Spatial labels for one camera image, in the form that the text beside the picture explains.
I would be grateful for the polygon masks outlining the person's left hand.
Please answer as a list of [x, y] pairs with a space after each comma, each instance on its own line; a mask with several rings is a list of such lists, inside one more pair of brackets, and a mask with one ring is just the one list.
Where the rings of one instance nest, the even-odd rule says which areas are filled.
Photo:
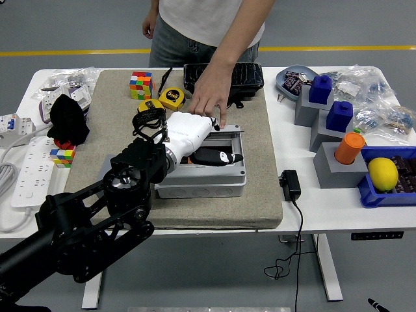
[[225, 128], [232, 72], [233, 66], [217, 68], [210, 64], [206, 67], [195, 84], [189, 112], [211, 117], [218, 107], [219, 125], [221, 129]]

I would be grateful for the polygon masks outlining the person's right hand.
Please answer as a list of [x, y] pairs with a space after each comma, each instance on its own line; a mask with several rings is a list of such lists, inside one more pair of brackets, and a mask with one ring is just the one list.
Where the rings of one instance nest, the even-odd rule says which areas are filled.
[[142, 22], [142, 34], [149, 40], [153, 38], [158, 12], [150, 12]]

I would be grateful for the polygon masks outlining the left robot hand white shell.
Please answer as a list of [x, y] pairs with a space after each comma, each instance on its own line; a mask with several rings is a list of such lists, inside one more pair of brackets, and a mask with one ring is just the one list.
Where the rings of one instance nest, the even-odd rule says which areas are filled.
[[183, 157], [204, 166], [226, 166], [244, 159], [241, 154], [202, 147], [212, 130], [220, 130], [216, 118], [177, 111], [167, 120], [167, 130], [168, 138], [164, 145], [168, 173], [178, 167]]

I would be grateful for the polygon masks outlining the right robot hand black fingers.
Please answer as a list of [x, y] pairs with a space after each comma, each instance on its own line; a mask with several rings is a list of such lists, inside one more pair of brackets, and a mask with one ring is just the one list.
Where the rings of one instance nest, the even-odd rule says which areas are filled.
[[372, 298], [367, 299], [368, 303], [378, 312], [389, 312], [389, 310]]

